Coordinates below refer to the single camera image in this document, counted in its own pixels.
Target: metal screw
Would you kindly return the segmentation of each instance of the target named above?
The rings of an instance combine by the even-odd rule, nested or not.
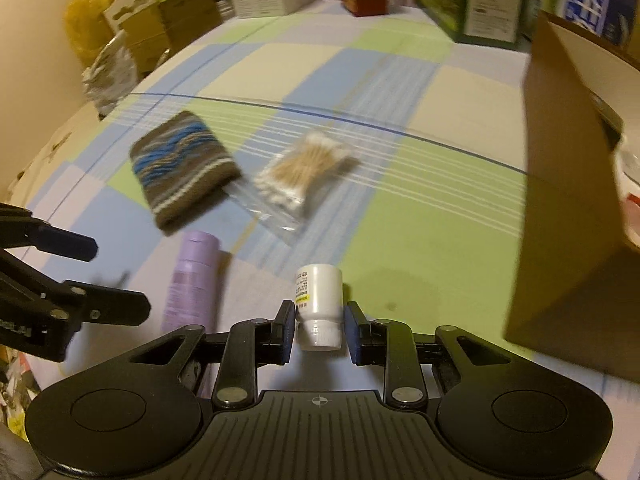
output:
[[[56,319],[69,319],[69,313],[66,310],[62,310],[61,308],[54,308],[51,312],[49,312],[51,317],[55,317]]]
[[[403,404],[409,404],[411,402],[418,402],[422,399],[423,394],[418,388],[412,386],[403,386],[402,388],[396,388],[391,393],[391,396],[398,402]]]
[[[218,400],[226,402],[227,404],[235,404],[236,402],[241,402],[242,400],[245,400],[248,395],[249,394],[243,388],[238,388],[237,386],[222,388],[216,394]]]

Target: white pill bottle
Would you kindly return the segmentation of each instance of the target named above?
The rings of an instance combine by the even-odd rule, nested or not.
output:
[[[296,339],[303,350],[339,350],[342,345],[342,271],[311,264],[296,273]]]

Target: bottle cap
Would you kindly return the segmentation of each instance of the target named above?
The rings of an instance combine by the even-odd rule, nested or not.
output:
[[[217,267],[219,240],[203,231],[187,231],[182,238],[178,261],[198,262],[209,267]]]
[[[303,321],[299,323],[296,335],[300,348],[307,351],[339,350],[342,346],[342,325],[333,321]]]

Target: brown cardboard box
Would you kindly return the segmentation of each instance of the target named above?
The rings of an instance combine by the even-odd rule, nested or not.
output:
[[[139,10],[120,23],[127,32],[127,46],[138,66],[138,75],[143,77],[154,70],[162,53],[170,47],[164,30],[158,4]]]
[[[606,40],[542,13],[523,92],[526,216],[508,341],[640,381],[640,250],[623,227],[591,100],[640,127],[640,70]]]
[[[215,0],[166,0],[158,7],[172,54],[222,23]]]

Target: plastic bag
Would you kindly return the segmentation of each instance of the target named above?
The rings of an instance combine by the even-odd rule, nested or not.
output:
[[[126,46],[127,33],[121,30],[82,72],[84,94],[106,116],[138,84],[138,69]]]
[[[350,156],[345,144],[312,131],[274,155],[253,179],[231,182],[225,192],[292,243],[330,191],[332,177]]]
[[[102,13],[114,0],[71,0],[65,11],[65,31],[71,48],[85,68],[113,38]]]

